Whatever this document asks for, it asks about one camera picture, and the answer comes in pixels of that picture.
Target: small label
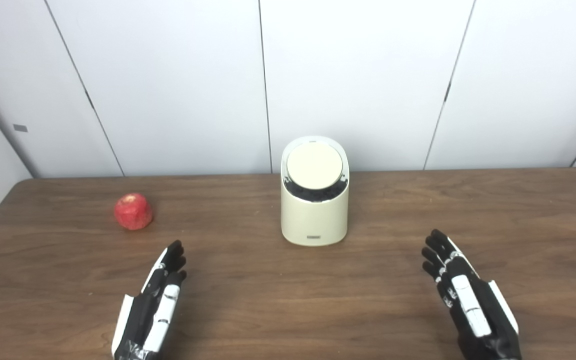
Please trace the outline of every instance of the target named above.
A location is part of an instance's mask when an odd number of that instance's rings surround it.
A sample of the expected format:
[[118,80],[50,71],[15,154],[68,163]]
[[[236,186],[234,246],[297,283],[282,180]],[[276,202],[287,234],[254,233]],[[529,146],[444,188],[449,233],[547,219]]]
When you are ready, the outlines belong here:
[[27,133],[28,128],[25,125],[17,125],[16,123],[12,124],[12,128],[17,132]]

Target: wooden table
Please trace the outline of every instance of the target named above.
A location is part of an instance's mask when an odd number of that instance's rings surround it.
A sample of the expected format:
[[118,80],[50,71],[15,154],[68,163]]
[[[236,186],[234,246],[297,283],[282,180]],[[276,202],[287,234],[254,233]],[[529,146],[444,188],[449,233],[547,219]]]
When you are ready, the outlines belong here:
[[[141,192],[155,220],[112,209]],[[420,251],[432,228],[496,280],[525,360],[576,360],[576,168],[354,173],[349,232],[305,248],[279,225],[278,175],[26,180],[0,205],[0,359],[109,360],[126,292],[160,251],[189,277],[174,360],[460,360]]]

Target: cream cylindrical device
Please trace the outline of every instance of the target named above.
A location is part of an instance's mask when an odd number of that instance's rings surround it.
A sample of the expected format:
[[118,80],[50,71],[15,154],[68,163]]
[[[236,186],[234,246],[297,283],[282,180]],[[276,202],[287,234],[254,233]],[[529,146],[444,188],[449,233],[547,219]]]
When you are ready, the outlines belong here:
[[281,156],[281,232],[301,246],[340,242],[348,231],[348,158],[324,136],[293,140]]

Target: apple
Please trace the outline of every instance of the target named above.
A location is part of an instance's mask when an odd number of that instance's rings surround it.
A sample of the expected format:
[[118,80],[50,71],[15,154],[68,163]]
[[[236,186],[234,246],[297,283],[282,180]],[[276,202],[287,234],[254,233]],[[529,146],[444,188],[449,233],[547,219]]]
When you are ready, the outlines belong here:
[[140,193],[128,193],[114,205],[114,218],[117,223],[128,230],[145,228],[153,221],[153,210]]

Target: black and white robotic hand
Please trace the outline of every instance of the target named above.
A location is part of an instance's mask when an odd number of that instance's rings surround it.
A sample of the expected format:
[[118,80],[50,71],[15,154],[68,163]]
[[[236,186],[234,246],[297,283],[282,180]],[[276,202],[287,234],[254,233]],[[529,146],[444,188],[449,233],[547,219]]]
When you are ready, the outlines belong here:
[[519,327],[495,281],[486,282],[439,230],[426,237],[423,269],[450,309],[466,360],[521,360]]
[[124,296],[112,338],[114,360],[157,360],[168,332],[186,272],[184,248],[176,240],[165,248],[141,293]]

